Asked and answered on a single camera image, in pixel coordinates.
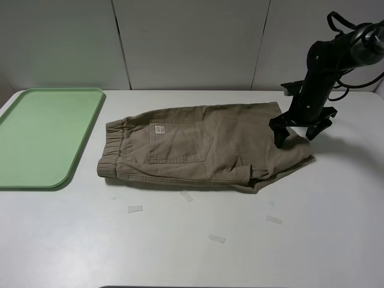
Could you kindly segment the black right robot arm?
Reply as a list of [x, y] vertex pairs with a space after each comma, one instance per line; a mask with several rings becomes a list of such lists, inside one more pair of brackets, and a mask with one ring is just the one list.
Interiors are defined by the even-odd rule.
[[292, 96], [288, 111], [272, 118], [269, 127], [274, 132], [274, 144], [281, 148], [289, 127], [307, 128], [306, 137], [313, 140], [331, 126], [337, 114], [327, 107], [329, 95], [336, 84], [346, 91], [352, 85], [340, 81], [347, 72], [374, 65], [383, 59], [383, 22], [359, 25], [355, 31], [331, 41], [317, 41], [307, 54], [307, 73], [304, 80], [282, 84], [285, 94]]

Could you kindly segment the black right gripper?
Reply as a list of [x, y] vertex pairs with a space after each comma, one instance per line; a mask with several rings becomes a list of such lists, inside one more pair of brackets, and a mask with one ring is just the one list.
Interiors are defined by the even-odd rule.
[[309, 77], [303, 80], [301, 91], [292, 96], [288, 111], [272, 118], [269, 126], [274, 132], [274, 145], [280, 149], [290, 136], [286, 127], [307, 127], [305, 134], [313, 140], [323, 130], [332, 125], [331, 119], [337, 111], [333, 107], [325, 107], [328, 96], [335, 84], [330, 77]]

